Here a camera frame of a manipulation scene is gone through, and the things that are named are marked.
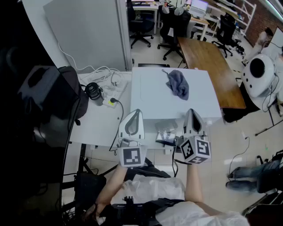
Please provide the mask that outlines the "grey cloth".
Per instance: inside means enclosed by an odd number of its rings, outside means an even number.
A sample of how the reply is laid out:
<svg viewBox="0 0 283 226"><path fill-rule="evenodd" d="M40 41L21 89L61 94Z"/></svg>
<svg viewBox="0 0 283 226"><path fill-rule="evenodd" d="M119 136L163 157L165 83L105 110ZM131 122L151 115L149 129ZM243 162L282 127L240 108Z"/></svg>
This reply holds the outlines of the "grey cloth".
<svg viewBox="0 0 283 226"><path fill-rule="evenodd" d="M189 85L183 73L179 70L172 70L167 73L164 69L162 69L162 72L167 75L168 82L166 82L166 86L172 91L172 94L187 101L189 98Z"/></svg>

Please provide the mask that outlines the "small screen device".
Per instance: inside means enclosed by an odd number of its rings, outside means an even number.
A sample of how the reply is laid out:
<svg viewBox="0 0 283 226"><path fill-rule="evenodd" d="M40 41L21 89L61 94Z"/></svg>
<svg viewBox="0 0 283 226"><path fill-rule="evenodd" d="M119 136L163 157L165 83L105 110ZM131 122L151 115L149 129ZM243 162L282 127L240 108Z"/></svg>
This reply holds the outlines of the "small screen device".
<svg viewBox="0 0 283 226"><path fill-rule="evenodd" d="M176 144L176 132L157 132L155 141L163 145L174 146Z"/></svg>

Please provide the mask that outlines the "grey flat box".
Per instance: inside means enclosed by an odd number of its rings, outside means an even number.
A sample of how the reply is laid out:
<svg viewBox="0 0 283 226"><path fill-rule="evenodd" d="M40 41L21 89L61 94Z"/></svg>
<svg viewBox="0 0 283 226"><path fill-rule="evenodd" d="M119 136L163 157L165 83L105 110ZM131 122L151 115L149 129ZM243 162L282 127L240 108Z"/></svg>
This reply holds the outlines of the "grey flat box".
<svg viewBox="0 0 283 226"><path fill-rule="evenodd" d="M161 120L155 124L157 132L174 132L178 128L178 124L174 119Z"/></svg>

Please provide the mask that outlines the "black office chair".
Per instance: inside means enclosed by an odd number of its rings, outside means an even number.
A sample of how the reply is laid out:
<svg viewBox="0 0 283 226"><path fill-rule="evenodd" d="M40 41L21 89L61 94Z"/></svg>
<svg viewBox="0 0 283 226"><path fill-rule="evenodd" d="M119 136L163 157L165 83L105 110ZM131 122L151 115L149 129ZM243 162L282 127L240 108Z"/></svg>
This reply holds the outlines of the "black office chair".
<svg viewBox="0 0 283 226"><path fill-rule="evenodd" d="M152 35L150 36L146 33L154 29L155 23L146 19L136 19L135 10L131 0L126 0L126 7L129 31L133 33L130 38L134 38L134 41L130 45L131 49L138 40L143 41L150 48L151 43L146 40L145 37L150 37L153 39Z"/></svg>
<svg viewBox="0 0 283 226"><path fill-rule="evenodd" d="M172 52L176 52L182 60L184 60L183 54L180 52L178 37L187 37L187 27L191 20L191 14L183 8L168 8L164 5L158 7L158 11L161 15L162 28L160 29L160 35L163 38L164 44L159 44L160 47L168 48L169 51L163 56L163 60L167 60L167 55Z"/></svg>
<svg viewBox="0 0 283 226"><path fill-rule="evenodd" d="M235 18L230 14L226 13L225 15L220 16L220 28L216 33L217 41L212 41L212 44L217 44L219 49L223 49L225 58L227 58L227 52L230 53L232 56L232 52L227 49L226 46L231 47L239 47L242 49L241 46L238 45L241 42L238 39L233 40L233 34L236 29Z"/></svg>

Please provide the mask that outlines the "black bag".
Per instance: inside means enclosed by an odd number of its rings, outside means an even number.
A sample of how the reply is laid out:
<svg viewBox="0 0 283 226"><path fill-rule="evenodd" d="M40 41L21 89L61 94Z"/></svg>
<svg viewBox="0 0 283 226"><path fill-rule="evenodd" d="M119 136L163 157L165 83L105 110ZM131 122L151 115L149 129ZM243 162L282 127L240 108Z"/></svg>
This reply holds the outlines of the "black bag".
<svg viewBox="0 0 283 226"><path fill-rule="evenodd" d="M78 172L75 179L75 222L82 224L92 218L96 200L106 185L106 178L88 172Z"/></svg>

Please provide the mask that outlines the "white pod backpack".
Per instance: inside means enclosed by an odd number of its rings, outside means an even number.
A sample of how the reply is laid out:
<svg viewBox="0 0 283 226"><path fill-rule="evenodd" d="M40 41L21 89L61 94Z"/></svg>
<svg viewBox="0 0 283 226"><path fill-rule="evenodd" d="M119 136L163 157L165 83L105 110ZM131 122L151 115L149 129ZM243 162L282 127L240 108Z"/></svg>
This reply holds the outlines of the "white pod backpack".
<svg viewBox="0 0 283 226"><path fill-rule="evenodd" d="M274 92L279 84L275 63L265 54L258 54L245 66L241 80L252 98Z"/></svg>

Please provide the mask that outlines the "person's left forearm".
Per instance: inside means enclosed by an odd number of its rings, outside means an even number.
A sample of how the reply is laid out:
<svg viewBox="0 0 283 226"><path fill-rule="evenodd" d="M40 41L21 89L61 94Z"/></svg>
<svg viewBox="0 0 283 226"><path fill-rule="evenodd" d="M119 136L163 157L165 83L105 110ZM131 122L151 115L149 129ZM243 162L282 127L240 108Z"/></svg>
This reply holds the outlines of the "person's left forearm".
<svg viewBox="0 0 283 226"><path fill-rule="evenodd" d="M98 216L103 209L111 203L112 198L116 195L123 185L124 178L127 173L127 168L118 165L114 170L113 175L110 177L96 200L96 215Z"/></svg>

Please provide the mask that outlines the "black chest mount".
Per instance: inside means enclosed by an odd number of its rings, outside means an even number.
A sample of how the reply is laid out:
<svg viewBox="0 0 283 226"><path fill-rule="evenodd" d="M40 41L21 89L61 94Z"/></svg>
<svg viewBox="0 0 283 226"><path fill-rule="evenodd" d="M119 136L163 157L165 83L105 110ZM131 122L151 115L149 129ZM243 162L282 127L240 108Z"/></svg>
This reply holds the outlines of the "black chest mount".
<svg viewBox="0 0 283 226"><path fill-rule="evenodd" d="M105 221L100 226L161 226L156 219L159 214L183 200L159 198L146 203L134 204L133 197L126 196L123 204L107 205L100 213Z"/></svg>

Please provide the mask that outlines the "black tripod stand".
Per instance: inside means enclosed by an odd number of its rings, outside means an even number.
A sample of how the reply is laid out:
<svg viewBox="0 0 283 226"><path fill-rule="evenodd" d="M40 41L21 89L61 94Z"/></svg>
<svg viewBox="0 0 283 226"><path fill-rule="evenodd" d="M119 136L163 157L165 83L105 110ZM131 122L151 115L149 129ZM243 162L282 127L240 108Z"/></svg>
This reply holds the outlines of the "black tripod stand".
<svg viewBox="0 0 283 226"><path fill-rule="evenodd" d="M270 110L270 108L271 108L272 106L275 106L276 112L277 112L278 115L281 117L281 120L278 121L278 122L276 122L276 123L274 123L273 116L272 116L272 113L271 113L271 110ZM270 117L270 120L271 120L272 125L271 125L270 127L268 127L268 128L263 129L262 131L256 133L255 136L258 136L258 135L260 135L260 134L262 134L262 133L268 131L269 129L274 128L275 126L277 126L277 125L279 125L280 123L283 122L283 116L280 114L280 111L279 111L279 104L278 104L278 102L277 102L277 99L268 107L267 112L269 113L269 117Z"/></svg>

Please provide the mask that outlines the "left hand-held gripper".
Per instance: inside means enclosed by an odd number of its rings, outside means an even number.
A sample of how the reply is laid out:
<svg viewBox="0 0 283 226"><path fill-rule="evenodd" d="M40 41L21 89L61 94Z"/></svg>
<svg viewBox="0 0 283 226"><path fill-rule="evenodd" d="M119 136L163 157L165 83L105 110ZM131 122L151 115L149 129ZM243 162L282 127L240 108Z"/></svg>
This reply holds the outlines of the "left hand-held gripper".
<svg viewBox="0 0 283 226"><path fill-rule="evenodd" d="M122 167L139 167L145 164L147 143L143 115L140 109L130 112L120 123L117 155Z"/></svg>

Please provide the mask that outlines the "white power strip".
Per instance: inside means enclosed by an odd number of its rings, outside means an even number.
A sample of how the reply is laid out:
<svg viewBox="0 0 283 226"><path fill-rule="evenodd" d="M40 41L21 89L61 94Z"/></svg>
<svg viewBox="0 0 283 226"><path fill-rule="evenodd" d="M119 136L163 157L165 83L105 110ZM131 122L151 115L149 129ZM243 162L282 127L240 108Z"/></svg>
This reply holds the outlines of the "white power strip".
<svg viewBox="0 0 283 226"><path fill-rule="evenodd" d="M117 87L113 85L107 85L103 87L103 105L111 108L115 108L117 103L111 101L112 98L120 100L122 94L124 93L128 85L127 81L122 81Z"/></svg>

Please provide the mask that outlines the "black backpack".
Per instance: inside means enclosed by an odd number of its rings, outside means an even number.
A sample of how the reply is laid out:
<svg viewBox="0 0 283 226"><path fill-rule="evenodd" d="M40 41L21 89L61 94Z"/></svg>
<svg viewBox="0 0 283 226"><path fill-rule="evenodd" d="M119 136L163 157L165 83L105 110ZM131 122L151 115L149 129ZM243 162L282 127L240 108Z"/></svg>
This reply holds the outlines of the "black backpack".
<svg viewBox="0 0 283 226"><path fill-rule="evenodd" d="M83 90L82 87L84 87L84 85L80 84L77 72L72 66L60 67L58 70L72 89L72 98L79 98L79 103L77 105L78 109L76 110L75 123L77 126L80 126L80 118L86 114L88 109L89 97Z"/></svg>

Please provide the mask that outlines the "white office desk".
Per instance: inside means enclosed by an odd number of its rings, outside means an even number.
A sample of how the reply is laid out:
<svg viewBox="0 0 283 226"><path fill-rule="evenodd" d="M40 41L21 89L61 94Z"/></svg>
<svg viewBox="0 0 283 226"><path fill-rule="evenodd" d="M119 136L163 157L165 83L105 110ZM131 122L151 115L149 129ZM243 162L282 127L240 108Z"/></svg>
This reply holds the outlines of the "white office desk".
<svg viewBox="0 0 283 226"><path fill-rule="evenodd" d="M138 5L133 5L134 10L140 10L140 11L153 11L154 13L154 29L153 29L153 34L157 33L157 28L160 27L160 22L161 22L161 16L160 13L158 12L158 7L160 6L159 3L156 4L149 4L149 6L146 6L146 4L141 4L141 6Z"/></svg>

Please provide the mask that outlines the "person's right forearm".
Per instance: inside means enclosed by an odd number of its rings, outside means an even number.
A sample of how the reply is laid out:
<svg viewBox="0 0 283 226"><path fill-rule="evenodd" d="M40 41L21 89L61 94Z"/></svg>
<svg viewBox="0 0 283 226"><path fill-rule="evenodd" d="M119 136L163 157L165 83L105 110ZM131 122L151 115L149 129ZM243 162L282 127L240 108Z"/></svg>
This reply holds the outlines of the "person's right forearm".
<svg viewBox="0 0 283 226"><path fill-rule="evenodd" d="M187 180L184 197L186 201L194 203L203 202L203 193L197 165L187 165Z"/></svg>

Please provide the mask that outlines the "brown wooden table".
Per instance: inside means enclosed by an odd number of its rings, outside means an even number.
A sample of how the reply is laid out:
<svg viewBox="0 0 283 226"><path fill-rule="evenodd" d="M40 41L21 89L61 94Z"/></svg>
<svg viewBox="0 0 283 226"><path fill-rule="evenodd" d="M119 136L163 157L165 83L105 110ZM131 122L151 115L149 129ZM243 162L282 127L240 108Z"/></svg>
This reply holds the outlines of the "brown wooden table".
<svg viewBox="0 0 283 226"><path fill-rule="evenodd" d="M178 37L178 42L186 66L208 72L221 108L246 108L232 70L216 45L182 37Z"/></svg>

